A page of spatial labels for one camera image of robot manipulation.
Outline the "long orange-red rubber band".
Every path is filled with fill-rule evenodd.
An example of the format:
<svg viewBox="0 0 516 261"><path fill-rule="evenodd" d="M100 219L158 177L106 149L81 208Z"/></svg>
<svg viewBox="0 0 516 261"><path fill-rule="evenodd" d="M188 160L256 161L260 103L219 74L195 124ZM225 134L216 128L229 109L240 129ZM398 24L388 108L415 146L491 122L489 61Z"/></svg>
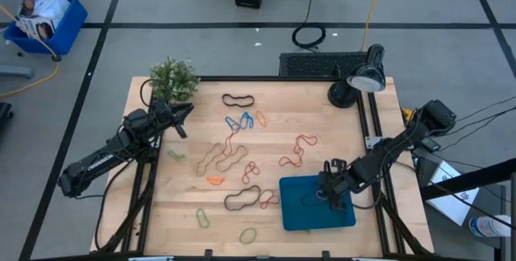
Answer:
<svg viewBox="0 0 516 261"><path fill-rule="evenodd" d="M316 136L308 136L308 135L299 135L295 139L295 145L293 147L293 154L296 156L296 159L290 159L288 156L282 156L278 164L283 167L286 164L292 164L294 167L301 167L303 163L303 155L304 149L302 147L302 142L308 144L309 146L314 146L318 143L318 138Z"/></svg>

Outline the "black chair base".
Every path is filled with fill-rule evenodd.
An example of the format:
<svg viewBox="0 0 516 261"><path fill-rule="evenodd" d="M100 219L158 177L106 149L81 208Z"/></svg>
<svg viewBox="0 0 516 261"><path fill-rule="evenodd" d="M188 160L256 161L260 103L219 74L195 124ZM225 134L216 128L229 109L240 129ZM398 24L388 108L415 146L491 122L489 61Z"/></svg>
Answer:
<svg viewBox="0 0 516 261"><path fill-rule="evenodd" d="M12 105L6 102L0 102L0 132L2 132L8 120L14 116L12 111Z"/></svg>

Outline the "black power adapter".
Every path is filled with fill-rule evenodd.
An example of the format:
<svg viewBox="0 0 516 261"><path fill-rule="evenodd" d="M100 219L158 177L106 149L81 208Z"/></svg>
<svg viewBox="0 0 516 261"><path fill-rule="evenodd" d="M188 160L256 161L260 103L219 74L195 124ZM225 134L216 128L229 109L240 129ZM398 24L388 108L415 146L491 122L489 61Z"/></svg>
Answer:
<svg viewBox="0 0 516 261"><path fill-rule="evenodd" d="M423 150L425 150L429 153L439 151L439 149L441 148L441 146L431 138L422 139L420 141L418 147L422 148Z"/></svg>

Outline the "black desk lamp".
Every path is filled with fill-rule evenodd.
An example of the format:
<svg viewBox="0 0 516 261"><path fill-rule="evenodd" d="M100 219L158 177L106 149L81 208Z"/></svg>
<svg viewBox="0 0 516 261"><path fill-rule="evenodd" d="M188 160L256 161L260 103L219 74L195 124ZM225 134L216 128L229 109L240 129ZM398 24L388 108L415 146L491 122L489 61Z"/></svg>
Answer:
<svg viewBox="0 0 516 261"><path fill-rule="evenodd" d="M333 83L327 97L333 106L344 109L354 105L358 92L377 93L386 87L386 76L383 66L385 49L375 43L366 53L364 62L354 68L349 76Z"/></svg>

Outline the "clear water bottle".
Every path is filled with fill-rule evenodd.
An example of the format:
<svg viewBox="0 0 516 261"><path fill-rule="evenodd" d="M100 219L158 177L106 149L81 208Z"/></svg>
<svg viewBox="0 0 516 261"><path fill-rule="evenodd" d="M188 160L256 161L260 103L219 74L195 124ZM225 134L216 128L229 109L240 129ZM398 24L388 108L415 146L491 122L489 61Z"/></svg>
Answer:
<svg viewBox="0 0 516 261"><path fill-rule="evenodd" d="M511 218L507 215L473 217L468 221L469 229L478 237L510 237Z"/></svg>

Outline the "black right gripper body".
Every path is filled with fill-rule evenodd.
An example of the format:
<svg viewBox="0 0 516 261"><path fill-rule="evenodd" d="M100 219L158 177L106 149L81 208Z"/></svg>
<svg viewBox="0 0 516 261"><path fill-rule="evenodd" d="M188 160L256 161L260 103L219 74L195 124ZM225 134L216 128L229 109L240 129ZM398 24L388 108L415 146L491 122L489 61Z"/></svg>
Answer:
<svg viewBox="0 0 516 261"><path fill-rule="evenodd" d="M352 178L347 170L341 172L318 173L318 186L322 195L329 202L337 202L342 195L349 193L352 186Z"/></svg>

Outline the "small artificial green plant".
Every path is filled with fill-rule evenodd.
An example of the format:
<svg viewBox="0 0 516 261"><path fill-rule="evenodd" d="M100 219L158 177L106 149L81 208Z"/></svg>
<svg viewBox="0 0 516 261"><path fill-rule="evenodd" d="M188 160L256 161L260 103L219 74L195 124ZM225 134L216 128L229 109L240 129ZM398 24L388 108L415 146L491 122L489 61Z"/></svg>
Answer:
<svg viewBox="0 0 516 261"><path fill-rule="evenodd" d="M150 77L154 94L172 103L187 102L198 91L200 82L189 60L170 56L150 68Z"/></svg>

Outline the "blue storage crate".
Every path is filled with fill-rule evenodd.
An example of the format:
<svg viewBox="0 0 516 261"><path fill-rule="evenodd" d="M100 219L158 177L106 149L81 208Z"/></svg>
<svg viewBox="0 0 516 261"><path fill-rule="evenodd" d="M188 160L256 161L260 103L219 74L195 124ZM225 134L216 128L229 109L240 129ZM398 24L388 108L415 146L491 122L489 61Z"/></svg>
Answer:
<svg viewBox="0 0 516 261"><path fill-rule="evenodd" d="M55 52L57 55L68 54L77 38L81 26L87 17L87 11L79 0L68 0L69 8L61 19L52 19L55 34L51 39L41 40L29 38L25 32L17 27L19 18L22 16L18 13L15 20L5 30L3 37L22 48L28 53L49 54Z"/></svg>

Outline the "thin dark rubber band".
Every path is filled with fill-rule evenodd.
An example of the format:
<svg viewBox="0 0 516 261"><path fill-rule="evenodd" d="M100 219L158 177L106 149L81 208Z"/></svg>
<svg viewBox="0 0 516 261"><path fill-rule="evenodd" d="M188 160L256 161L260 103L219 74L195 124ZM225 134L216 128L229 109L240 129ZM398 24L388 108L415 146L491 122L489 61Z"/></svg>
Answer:
<svg viewBox="0 0 516 261"><path fill-rule="evenodd" d="M300 202L303 206L312 207L321 205L326 199L319 196L319 191L308 192L303 195Z"/></svg>

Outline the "teal plastic bin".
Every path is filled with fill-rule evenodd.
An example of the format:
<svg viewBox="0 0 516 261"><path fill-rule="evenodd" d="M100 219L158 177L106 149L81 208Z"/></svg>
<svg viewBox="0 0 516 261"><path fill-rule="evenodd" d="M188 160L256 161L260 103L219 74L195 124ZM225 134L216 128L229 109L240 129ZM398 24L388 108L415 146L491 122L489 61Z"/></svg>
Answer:
<svg viewBox="0 0 516 261"><path fill-rule="evenodd" d="M282 222L287 231L350 227L356 224L349 193L342 198L347 204L345 211L331 209L327 201L312 207L301 204L303 195L318 191L317 176L282 177L279 179L279 189Z"/></svg>

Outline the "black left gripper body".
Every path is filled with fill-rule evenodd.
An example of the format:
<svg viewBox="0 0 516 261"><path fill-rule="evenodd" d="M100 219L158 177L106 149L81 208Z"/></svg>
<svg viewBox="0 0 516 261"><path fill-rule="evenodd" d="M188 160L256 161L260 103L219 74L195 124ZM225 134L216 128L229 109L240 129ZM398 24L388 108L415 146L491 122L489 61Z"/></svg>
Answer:
<svg viewBox="0 0 516 261"><path fill-rule="evenodd" d="M152 98L152 129L164 131L177 125L177 105L160 97Z"/></svg>

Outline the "black mesh-top box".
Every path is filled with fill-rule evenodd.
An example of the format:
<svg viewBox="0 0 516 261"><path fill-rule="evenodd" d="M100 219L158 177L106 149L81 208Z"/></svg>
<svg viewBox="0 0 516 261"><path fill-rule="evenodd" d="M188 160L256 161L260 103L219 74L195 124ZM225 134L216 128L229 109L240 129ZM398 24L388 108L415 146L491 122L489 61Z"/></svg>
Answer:
<svg viewBox="0 0 516 261"><path fill-rule="evenodd" d="M347 77L365 60L365 52L281 53L279 75Z"/></svg>

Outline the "grey furniture foot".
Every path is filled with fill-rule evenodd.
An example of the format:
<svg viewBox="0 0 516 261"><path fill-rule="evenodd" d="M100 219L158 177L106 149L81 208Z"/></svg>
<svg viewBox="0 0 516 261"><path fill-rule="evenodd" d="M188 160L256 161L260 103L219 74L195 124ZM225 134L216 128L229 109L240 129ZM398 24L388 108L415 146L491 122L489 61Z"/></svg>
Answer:
<svg viewBox="0 0 516 261"><path fill-rule="evenodd" d="M34 72L28 67L0 65L0 76L31 79L34 76Z"/></svg>

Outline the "black metal bar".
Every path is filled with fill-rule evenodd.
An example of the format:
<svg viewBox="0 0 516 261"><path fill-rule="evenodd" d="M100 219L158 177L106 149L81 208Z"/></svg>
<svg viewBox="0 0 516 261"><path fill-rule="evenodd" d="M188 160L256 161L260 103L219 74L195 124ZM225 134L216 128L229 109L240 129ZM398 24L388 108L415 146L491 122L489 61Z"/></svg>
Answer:
<svg viewBox="0 0 516 261"><path fill-rule="evenodd" d="M438 197L462 193L486 185L507 181L516 172L516 158L494 164L474 172L468 172L448 180L440 181L420 189L422 199L428 201Z"/></svg>

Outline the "white paper box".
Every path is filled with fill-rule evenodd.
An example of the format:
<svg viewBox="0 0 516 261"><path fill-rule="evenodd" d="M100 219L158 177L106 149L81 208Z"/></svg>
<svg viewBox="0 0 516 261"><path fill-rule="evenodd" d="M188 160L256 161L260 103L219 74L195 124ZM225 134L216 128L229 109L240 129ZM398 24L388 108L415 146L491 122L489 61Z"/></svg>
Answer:
<svg viewBox="0 0 516 261"><path fill-rule="evenodd" d="M428 181L428 184L438 184L445 180L460 176L461 173L450 166L446 161L441 161ZM458 226L464 224L464 220L470 210L470 205L475 201L479 188L430 199L427 203L440 213L451 219Z"/></svg>

